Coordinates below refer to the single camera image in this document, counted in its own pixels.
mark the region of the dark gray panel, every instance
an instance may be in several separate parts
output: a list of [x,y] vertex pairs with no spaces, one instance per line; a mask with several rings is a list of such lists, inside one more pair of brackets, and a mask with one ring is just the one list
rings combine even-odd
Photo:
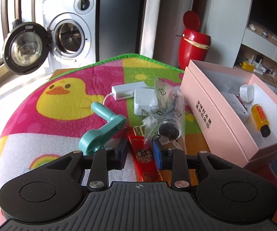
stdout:
[[100,0],[99,60],[135,53],[141,0]]
[[234,225],[205,214],[186,192],[165,182],[113,182],[111,188],[90,193],[71,216],[51,224],[28,225],[8,221],[1,231],[276,231],[271,221]]

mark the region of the ribbed gray surface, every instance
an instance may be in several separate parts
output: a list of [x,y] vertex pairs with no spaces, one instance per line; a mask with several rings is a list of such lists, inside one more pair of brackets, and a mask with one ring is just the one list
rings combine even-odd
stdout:
[[5,231],[275,231],[271,221],[233,225],[206,215],[189,193],[166,183],[113,182],[110,189],[91,193],[82,207],[52,224],[28,225],[8,221]]

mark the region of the pink box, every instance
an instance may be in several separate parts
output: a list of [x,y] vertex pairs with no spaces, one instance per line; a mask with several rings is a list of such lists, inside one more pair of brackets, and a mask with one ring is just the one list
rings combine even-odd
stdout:
[[[243,123],[221,92],[254,86],[254,100],[246,104],[249,118]],[[202,61],[190,61],[181,83],[210,151],[238,166],[254,171],[277,158],[277,96],[256,75]],[[270,136],[256,129],[252,105],[259,103],[270,122]]]

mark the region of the teal plastic handle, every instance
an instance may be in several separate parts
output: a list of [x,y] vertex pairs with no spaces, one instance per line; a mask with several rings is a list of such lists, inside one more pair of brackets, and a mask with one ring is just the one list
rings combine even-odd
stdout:
[[104,148],[104,144],[127,124],[126,117],[123,115],[116,115],[112,110],[98,102],[93,102],[91,104],[91,109],[98,116],[107,120],[108,123],[100,129],[91,129],[82,136],[79,148],[83,151],[84,155],[92,155],[97,150]]

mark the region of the red lid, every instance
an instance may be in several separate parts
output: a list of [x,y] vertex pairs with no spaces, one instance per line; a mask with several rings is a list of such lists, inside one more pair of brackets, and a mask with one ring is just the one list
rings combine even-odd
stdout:
[[198,30],[200,26],[199,17],[193,11],[184,13],[184,26],[189,30]]

